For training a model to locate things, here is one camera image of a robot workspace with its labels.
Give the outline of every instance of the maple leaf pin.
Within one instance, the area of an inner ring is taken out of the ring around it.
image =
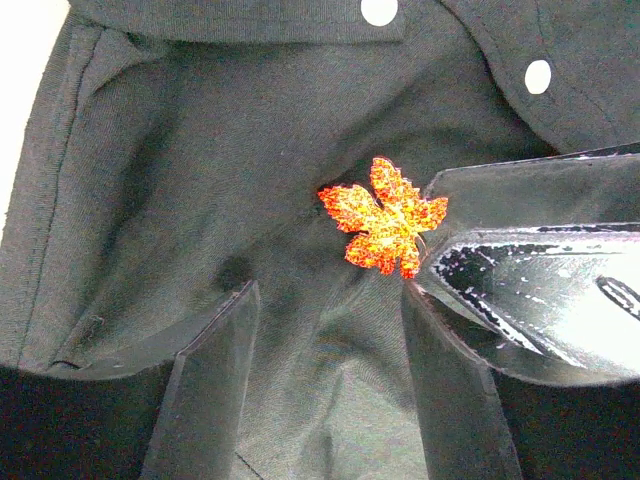
[[[448,199],[421,198],[420,189],[384,157],[373,159],[370,178],[382,208],[360,185],[325,188],[318,196],[339,230],[360,232],[347,246],[346,260],[364,268],[378,267],[389,275],[400,258],[400,273],[413,278],[420,271],[416,241],[424,245],[419,234],[440,225]]]

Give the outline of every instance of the glittery leaf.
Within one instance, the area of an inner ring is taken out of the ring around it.
[[[382,207],[360,185],[325,188],[318,193],[329,215],[344,232],[361,232],[347,246],[345,258],[360,267],[400,272],[413,278],[420,270],[416,240],[419,233],[434,230],[447,214],[444,197],[424,200],[420,189],[402,178],[400,170],[383,157],[373,159],[371,185]]]

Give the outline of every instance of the polo shirt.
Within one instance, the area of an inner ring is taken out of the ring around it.
[[[375,155],[425,186],[637,142],[640,12],[372,1],[71,0],[0,249],[0,361],[83,367],[254,279],[231,478],[425,478],[402,281],[344,260],[317,191]]]

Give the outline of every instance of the dark green shirt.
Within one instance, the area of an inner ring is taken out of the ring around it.
[[[1,361],[84,366],[255,278],[233,478],[424,478],[402,282],[344,260],[316,192],[374,155],[424,186],[640,140],[637,5],[404,0],[377,27],[355,0],[70,3],[0,251]]]

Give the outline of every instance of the scratched plastic surface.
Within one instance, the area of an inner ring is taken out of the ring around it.
[[[640,374],[636,147],[441,172],[428,194],[449,214],[418,283],[508,342]]]

